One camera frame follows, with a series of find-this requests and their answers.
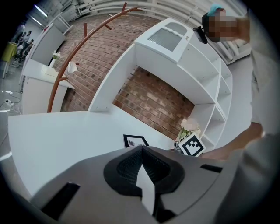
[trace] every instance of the white desk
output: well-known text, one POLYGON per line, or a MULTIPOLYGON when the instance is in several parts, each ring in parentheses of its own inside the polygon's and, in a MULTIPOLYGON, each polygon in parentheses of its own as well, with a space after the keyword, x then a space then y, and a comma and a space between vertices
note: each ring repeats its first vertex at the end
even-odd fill
MULTIPOLYGON (((45 74, 44 68, 46 67, 46 65, 29 59, 24 68, 23 75, 25 76, 25 84, 22 96, 23 114, 47 112, 49 97, 56 78, 45 74)), ((66 80, 59 83, 53 101, 52 112, 60 112, 67 88, 74 89, 66 80)))
POLYGON ((158 148, 174 147, 172 139, 114 105, 108 112, 12 116, 8 125, 15 165, 32 196, 73 164, 124 148, 123 134, 144 136, 158 148))

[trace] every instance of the person's arm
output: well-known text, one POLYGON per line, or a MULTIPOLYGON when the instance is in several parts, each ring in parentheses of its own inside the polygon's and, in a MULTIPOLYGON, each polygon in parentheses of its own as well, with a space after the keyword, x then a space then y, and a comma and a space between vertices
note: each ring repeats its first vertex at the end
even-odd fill
POLYGON ((225 146, 214 149, 210 152, 203 153, 201 157, 209 159, 226 160, 229 154, 236 149, 244 149, 248 142, 260 138, 263 133, 263 128, 258 123, 251 123, 250 127, 234 138, 225 146))

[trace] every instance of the brick wall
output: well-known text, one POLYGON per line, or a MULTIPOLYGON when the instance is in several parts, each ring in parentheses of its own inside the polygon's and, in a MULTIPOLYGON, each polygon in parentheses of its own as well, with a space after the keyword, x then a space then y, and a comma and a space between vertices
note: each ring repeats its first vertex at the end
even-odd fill
MULTIPOLYGON (((54 68, 57 71, 61 69, 74 44, 77 45, 83 38, 85 22, 90 31, 108 17, 92 16, 72 23, 73 28, 59 49, 62 57, 56 61, 54 68)), ((123 15, 110 22, 112 30, 101 28, 87 40, 73 58, 80 63, 78 71, 68 76, 75 90, 67 91, 62 111, 87 110, 99 85, 121 54, 138 36, 158 22, 150 17, 123 15)), ((172 139, 180 130, 181 120, 187 118, 194 107, 174 88, 143 69, 137 69, 130 75, 114 104, 172 139)))

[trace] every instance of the orange metal rail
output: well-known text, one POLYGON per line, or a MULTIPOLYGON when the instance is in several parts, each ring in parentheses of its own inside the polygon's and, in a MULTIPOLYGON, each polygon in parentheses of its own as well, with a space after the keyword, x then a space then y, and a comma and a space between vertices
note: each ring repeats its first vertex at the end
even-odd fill
POLYGON ((96 33, 96 31, 98 31, 100 28, 102 28, 103 26, 107 27, 108 29, 111 30, 111 27, 109 27, 107 24, 109 22, 111 22, 112 20, 116 19, 117 17, 121 16, 121 15, 124 15, 125 13, 128 13, 130 11, 142 11, 141 9, 138 9, 138 7, 133 7, 133 8, 130 8, 130 9, 127 9, 125 10, 126 8, 126 2, 124 3, 123 5, 123 8, 122 8, 122 11, 119 12, 118 14, 110 17, 109 19, 105 20, 103 23, 101 23, 95 30, 91 30, 88 34, 87 34, 87 24, 84 23, 84 38, 80 41, 80 43, 74 48, 74 50, 71 52, 71 54, 66 58, 64 64, 62 65, 62 68, 61 70, 59 71, 57 77, 56 77, 56 81, 53 85, 53 88, 52 88, 52 92, 51 92, 51 95, 50 95, 50 98, 49 98, 49 105, 48 105, 48 113, 50 113, 52 111, 52 108, 53 108, 53 100, 54 100, 54 97, 56 95, 56 91, 57 91, 57 88, 58 88, 58 85, 59 85, 59 82, 62 81, 62 80, 65 80, 65 77, 62 78, 67 66, 68 66, 68 63, 72 60, 72 58, 75 56, 75 54, 77 53, 77 51, 81 48, 81 46, 94 34, 96 33))

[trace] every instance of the ceiling light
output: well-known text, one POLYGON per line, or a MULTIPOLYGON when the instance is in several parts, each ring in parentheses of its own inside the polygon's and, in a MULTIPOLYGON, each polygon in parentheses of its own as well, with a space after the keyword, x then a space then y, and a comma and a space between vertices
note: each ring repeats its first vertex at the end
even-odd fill
POLYGON ((36 21, 37 23, 39 23, 41 26, 43 26, 42 23, 40 23, 38 20, 34 19, 32 16, 31 16, 31 18, 32 18, 34 21, 36 21))
POLYGON ((38 6, 34 5, 36 9, 38 9, 44 16, 48 17, 48 15, 42 10, 40 9, 38 6))

